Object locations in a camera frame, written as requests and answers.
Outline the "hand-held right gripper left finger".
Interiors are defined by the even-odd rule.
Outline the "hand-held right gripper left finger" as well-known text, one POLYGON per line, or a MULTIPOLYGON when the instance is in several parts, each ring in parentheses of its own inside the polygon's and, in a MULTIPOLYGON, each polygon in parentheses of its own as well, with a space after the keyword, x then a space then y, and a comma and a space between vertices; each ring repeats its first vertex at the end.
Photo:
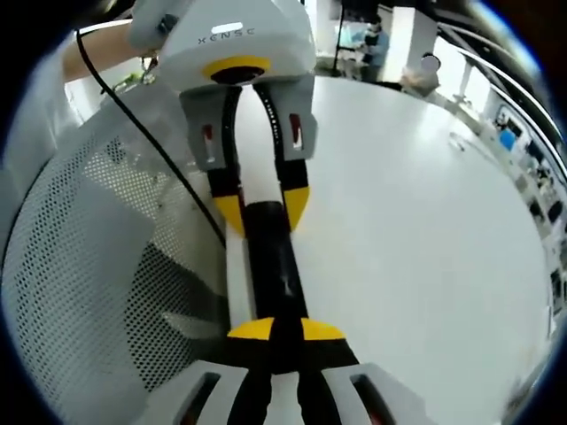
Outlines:
POLYGON ((145 424, 262 424, 272 398, 273 318, 248 321, 155 390, 145 424))

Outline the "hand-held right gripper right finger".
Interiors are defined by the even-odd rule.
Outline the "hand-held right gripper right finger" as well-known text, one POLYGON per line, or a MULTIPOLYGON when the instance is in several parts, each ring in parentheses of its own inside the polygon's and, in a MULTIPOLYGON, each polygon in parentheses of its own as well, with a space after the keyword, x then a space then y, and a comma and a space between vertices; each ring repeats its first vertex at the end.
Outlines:
POLYGON ((361 363, 336 327, 300 320, 298 401, 306 424, 431 424, 424 401, 375 363, 361 363))

